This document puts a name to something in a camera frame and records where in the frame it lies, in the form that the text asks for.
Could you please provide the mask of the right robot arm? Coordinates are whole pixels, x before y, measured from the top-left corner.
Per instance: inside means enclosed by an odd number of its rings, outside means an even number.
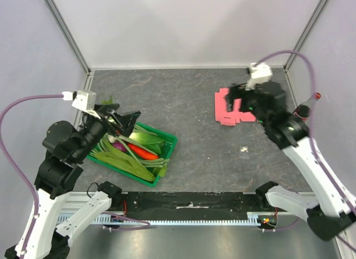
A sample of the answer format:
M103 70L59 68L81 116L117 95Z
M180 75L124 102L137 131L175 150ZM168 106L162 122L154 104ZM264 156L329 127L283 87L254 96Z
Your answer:
M261 211L275 207L297 216L323 241L355 223L355 196L335 176L317 147L310 145L309 128L287 110L281 85L269 81L251 90L246 84L230 86L225 96L229 112L237 99L241 101L239 110L256 117L266 136L294 163L314 192L312 197L301 196L269 181L256 189L256 207Z

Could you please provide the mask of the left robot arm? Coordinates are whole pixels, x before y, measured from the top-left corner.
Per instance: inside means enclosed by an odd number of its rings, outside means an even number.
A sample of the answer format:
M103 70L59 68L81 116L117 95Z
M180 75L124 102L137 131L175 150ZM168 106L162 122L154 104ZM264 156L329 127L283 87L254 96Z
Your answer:
M46 156L31 187L34 205L19 242L8 248L5 258L66 258L76 238L101 213L122 204L122 190L101 183L83 207L57 224L62 207L82 174L81 164L105 134L129 136L140 111L118 114L118 104L95 105L81 130L67 121L50 126L42 145Z

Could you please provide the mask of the pink paper box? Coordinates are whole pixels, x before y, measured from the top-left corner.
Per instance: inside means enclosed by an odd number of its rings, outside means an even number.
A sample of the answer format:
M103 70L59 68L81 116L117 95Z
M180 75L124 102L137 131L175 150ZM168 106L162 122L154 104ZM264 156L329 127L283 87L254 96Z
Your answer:
M215 121L224 126L235 126L240 123L255 122L256 118L252 113L240 111L241 99L234 101L234 110L232 112L227 111L225 96L228 92L228 88L220 88L220 90L215 93Z

